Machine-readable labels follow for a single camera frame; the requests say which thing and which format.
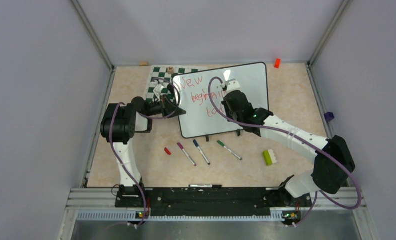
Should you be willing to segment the white whiteboard black frame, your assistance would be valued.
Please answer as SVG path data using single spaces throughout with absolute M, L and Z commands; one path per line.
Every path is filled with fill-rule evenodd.
M 255 108 L 269 108 L 268 73 L 263 62 L 209 69 L 177 75 L 172 79 L 179 89 L 176 99 L 186 113 L 179 116 L 181 135 L 185 139 L 235 132 L 241 126 L 219 115 L 224 112 L 226 95 L 219 80 L 237 80 L 240 91 Z

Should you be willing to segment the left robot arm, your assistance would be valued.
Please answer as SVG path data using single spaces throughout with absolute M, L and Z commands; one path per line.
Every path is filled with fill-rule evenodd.
M 185 115 L 187 112 L 177 102 L 163 96 L 156 102 L 135 97 L 131 103 L 110 103 L 100 123 L 100 134 L 110 144 L 120 172 L 121 190 L 127 190 L 127 200 L 135 207 L 146 202 L 141 186 L 135 154 L 135 134 L 150 133 L 154 120 L 164 120 Z

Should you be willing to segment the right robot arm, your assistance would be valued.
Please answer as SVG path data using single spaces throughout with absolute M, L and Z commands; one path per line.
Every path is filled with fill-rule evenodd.
M 264 108 L 254 108 L 240 90 L 229 90 L 222 105 L 228 118 L 261 138 L 276 141 L 306 158 L 313 168 L 290 176 L 280 186 L 279 200 L 293 206 L 301 196 L 323 191 L 336 194 L 356 166 L 346 141 L 318 136 L 295 127 Z

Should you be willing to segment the red marker cap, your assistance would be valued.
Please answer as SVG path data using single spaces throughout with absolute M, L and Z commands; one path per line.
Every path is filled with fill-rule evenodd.
M 164 151 L 166 152 L 167 155 L 169 155 L 169 156 L 172 155 L 172 153 L 170 152 L 170 150 L 167 147 L 164 148 Z

